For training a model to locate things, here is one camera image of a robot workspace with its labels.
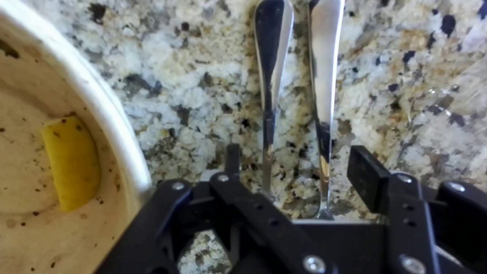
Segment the yellow food piece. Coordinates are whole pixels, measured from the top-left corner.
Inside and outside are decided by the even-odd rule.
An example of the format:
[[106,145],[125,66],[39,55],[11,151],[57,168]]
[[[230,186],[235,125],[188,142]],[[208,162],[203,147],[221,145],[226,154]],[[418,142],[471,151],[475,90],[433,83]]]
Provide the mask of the yellow food piece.
[[101,186],[95,140],[78,116],[49,122],[42,130],[61,210],[89,203]]

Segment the granite countertop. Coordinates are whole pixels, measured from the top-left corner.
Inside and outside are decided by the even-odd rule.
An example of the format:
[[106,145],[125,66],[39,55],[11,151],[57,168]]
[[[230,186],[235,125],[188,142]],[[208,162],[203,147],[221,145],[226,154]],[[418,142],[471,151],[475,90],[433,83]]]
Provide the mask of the granite countertop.
[[[198,182],[204,171],[223,165],[229,143],[239,143],[243,183],[259,191],[262,112],[252,25],[258,0],[25,2],[45,14],[113,87],[154,182]],[[319,206],[319,153],[309,102],[306,2],[293,3],[296,25],[279,99],[273,191],[279,209],[303,218]],[[436,151],[434,143],[418,140],[427,134],[419,130],[419,118],[431,116],[431,124],[448,112],[451,95],[459,92],[453,80],[486,55],[486,16],[483,0],[348,2],[334,128],[337,218],[373,218],[346,180],[351,145],[366,145],[387,168],[405,169],[428,185],[436,186],[440,178],[434,174],[443,174],[471,178],[486,189],[477,182],[480,165],[466,162],[474,153],[460,156],[448,151],[449,143]],[[437,136],[463,139],[471,121],[454,115],[436,128]],[[487,153],[474,157],[481,163]],[[212,239],[211,233],[197,239],[183,270],[226,270],[226,262],[212,264],[224,258]]]

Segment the silver utensil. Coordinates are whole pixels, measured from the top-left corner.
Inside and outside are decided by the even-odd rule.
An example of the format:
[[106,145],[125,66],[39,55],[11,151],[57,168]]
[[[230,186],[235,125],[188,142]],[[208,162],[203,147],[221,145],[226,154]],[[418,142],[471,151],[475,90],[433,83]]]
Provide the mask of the silver utensil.
[[294,25],[290,0],[262,0],[255,14],[256,49],[264,108],[262,192],[271,195],[273,143],[282,72]]
[[309,19],[309,58],[314,119],[320,148],[322,204],[319,218],[331,201],[331,154],[335,110],[335,81],[344,0],[313,0]]

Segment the bowl rim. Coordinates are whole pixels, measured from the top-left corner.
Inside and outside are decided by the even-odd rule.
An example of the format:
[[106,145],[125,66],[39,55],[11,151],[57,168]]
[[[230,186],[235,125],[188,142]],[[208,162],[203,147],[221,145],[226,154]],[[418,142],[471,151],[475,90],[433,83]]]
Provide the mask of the bowl rim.
[[131,206],[139,210],[151,194],[153,182],[119,98],[80,51],[32,8],[19,0],[0,2],[0,16],[39,43],[45,61],[66,76],[66,81],[87,105],[112,147],[121,174],[131,188],[131,195],[136,197]]

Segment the bowl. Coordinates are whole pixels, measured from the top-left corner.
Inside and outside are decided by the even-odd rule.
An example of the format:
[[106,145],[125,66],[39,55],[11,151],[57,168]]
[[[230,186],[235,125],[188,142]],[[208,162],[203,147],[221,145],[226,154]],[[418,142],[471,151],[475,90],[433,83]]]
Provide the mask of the bowl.
[[[103,185],[61,212],[42,127],[66,115],[89,127]],[[0,2],[0,273],[93,273],[151,192],[119,99],[36,11]]]

